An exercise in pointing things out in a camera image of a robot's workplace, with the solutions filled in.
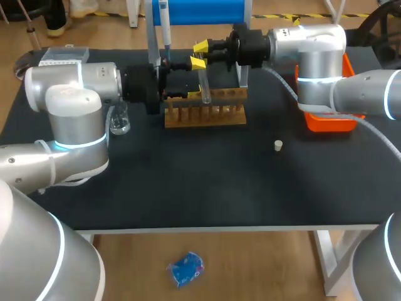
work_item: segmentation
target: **wooden test tube rack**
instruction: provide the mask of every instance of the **wooden test tube rack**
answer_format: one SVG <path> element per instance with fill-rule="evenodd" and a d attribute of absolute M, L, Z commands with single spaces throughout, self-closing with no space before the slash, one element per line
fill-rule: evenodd
<path fill-rule="evenodd" d="M 188 98 L 165 100 L 165 128 L 246 124 L 244 101 L 247 88 L 213 89 L 211 97 L 210 106 L 199 105 L 202 101 L 200 92 L 189 93 Z M 223 100 L 226 105 L 213 105 L 214 99 Z"/>

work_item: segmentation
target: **person's foot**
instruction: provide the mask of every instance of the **person's foot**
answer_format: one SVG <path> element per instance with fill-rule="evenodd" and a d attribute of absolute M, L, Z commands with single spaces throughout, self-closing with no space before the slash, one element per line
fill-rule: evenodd
<path fill-rule="evenodd" d="M 71 0 L 70 16 L 71 18 L 83 18 L 87 14 L 92 14 L 99 9 L 97 0 Z"/>
<path fill-rule="evenodd" d="M 62 36 L 65 33 L 65 31 L 71 27 L 71 25 L 72 25 L 72 20 L 70 18 L 67 18 L 66 23 L 59 28 L 57 28 L 57 26 L 53 28 L 48 27 L 47 35 L 49 38 L 58 38 L 59 36 Z"/>

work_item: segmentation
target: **test tube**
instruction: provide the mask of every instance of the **test tube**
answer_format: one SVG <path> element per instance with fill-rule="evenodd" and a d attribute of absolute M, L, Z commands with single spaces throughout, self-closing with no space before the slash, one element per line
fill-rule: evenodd
<path fill-rule="evenodd" d="M 209 82 L 207 80 L 206 69 L 198 70 L 200 92 L 202 94 L 203 103 L 211 103 L 211 90 L 209 89 Z"/>

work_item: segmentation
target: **orange tray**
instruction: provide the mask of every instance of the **orange tray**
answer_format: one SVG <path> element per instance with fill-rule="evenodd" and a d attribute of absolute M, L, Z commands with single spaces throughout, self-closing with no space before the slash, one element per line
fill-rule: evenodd
<path fill-rule="evenodd" d="M 343 56 L 343 77 L 352 77 L 355 75 L 350 60 L 346 53 Z M 295 80 L 298 82 L 298 66 L 295 67 Z M 308 128 L 313 132 L 351 132 L 356 126 L 357 121 L 350 119 L 333 119 L 317 117 L 304 112 Z"/>

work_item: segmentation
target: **black tabletop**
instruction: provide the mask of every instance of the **black tabletop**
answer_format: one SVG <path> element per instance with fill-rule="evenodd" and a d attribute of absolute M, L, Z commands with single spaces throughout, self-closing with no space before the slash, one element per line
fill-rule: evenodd
<path fill-rule="evenodd" d="M 357 71 L 378 68 L 369 48 L 348 52 Z M 89 62 L 101 61 L 123 68 L 147 61 L 147 52 L 91 50 Z M 212 88 L 236 82 L 224 65 L 208 73 Z M 286 79 L 293 84 L 293 75 Z M 197 75 L 174 72 L 168 87 L 194 90 Z M 401 165 L 367 129 L 312 134 L 290 94 L 262 70 L 249 71 L 248 95 L 245 126 L 164 129 L 163 115 L 129 105 L 131 130 L 111 139 L 104 173 L 30 197 L 76 230 L 376 224 L 401 209 Z M 401 148 L 401 123 L 368 120 Z M 21 87 L 0 144 L 36 139 L 53 139 L 48 118 L 29 108 Z"/>

